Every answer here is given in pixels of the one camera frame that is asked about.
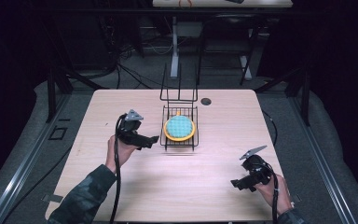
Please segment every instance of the wooden table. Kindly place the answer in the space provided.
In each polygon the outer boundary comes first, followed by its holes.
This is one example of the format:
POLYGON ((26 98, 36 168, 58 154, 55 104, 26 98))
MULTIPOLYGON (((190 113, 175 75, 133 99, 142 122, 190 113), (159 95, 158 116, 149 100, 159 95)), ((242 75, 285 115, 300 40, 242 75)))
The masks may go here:
MULTIPOLYGON (((185 95, 191 91, 182 91, 185 95)), ((90 101, 54 194, 65 196, 85 176, 104 163, 107 140, 120 115, 134 109, 145 119, 138 133, 160 135, 163 106, 157 90, 100 90, 90 101)), ((234 188, 230 180, 248 172, 239 157, 248 149, 282 175, 269 131, 253 91, 199 90, 199 144, 168 147, 158 140, 135 151, 122 167, 122 188, 116 221, 211 222, 271 220, 271 208, 258 192, 234 188), (210 105, 200 99, 209 98, 210 105)), ((96 221, 110 219, 116 184, 110 189, 96 221)), ((46 217, 58 207, 51 202, 46 217)))
POLYGON ((245 0, 241 4, 225 0, 153 0, 154 7, 291 7, 292 4, 291 0, 245 0))

